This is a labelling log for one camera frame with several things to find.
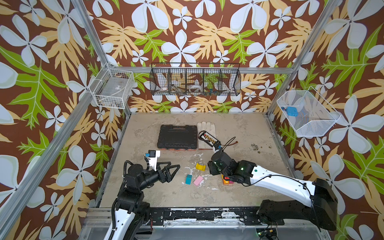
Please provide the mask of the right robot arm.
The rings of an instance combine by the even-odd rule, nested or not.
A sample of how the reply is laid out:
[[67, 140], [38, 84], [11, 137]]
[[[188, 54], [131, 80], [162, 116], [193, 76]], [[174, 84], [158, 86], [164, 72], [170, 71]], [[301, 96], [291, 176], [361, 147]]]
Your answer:
[[262, 223], [277, 224], [285, 219], [297, 219], [310, 221], [319, 229], [337, 229], [338, 200], [325, 180], [294, 179], [249, 161], [236, 162], [224, 151], [214, 153], [208, 167], [213, 176], [222, 175], [244, 187], [262, 187], [291, 198], [281, 202], [263, 200], [257, 211]]

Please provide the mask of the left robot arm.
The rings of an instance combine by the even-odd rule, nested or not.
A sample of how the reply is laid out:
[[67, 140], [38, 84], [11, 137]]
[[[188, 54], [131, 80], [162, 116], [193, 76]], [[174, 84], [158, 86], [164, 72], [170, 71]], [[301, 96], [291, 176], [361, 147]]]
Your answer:
[[111, 208], [112, 223], [106, 240], [133, 240], [143, 224], [150, 221], [151, 207], [144, 202], [143, 190], [156, 182], [169, 183], [180, 169], [180, 165], [160, 162], [164, 168], [144, 169], [140, 164], [125, 161], [123, 182]]

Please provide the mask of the pink block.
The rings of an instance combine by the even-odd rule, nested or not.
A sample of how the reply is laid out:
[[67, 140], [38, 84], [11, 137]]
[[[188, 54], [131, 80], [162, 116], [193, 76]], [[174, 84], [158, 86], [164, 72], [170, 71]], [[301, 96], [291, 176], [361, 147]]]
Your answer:
[[200, 186], [200, 184], [201, 184], [203, 181], [204, 181], [204, 178], [203, 178], [202, 176], [198, 176], [198, 177], [194, 180], [193, 184], [194, 184], [196, 187], [198, 187], [198, 186]]

